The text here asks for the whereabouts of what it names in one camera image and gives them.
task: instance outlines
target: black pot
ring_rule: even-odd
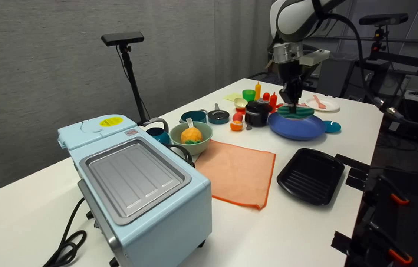
[[[254,127],[267,125],[271,106],[265,102],[249,101],[245,106],[245,122]]]

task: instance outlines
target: red bottle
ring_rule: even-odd
[[[263,101],[270,101],[270,94],[269,93],[264,93],[263,94]]]
[[[271,106],[271,111],[270,113],[273,113],[276,111],[276,100],[277,100],[277,96],[275,95],[275,92],[273,92],[273,95],[270,96],[270,106]]]

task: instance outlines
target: yellow bottle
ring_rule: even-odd
[[[257,85],[255,86],[255,101],[257,101],[260,98],[260,93],[261,93],[261,85],[260,85],[260,82],[258,82]]]

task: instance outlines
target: black tray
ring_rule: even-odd
[[[344,164],[321,151],[301,148],[283,168],[276,181],[287,192],[313,205],[331,202]]]

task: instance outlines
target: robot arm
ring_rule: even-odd
[[[303,66],[313,66],[329,58],[329,51],[318,50],[304,55],[302,40],[319,21],[315,2],[327,13],[345,0],[278,0],[271,6],[270,28],[273,36],[273,61],[278,64],[283,89],[282,98],[291,113],[301,97]]]

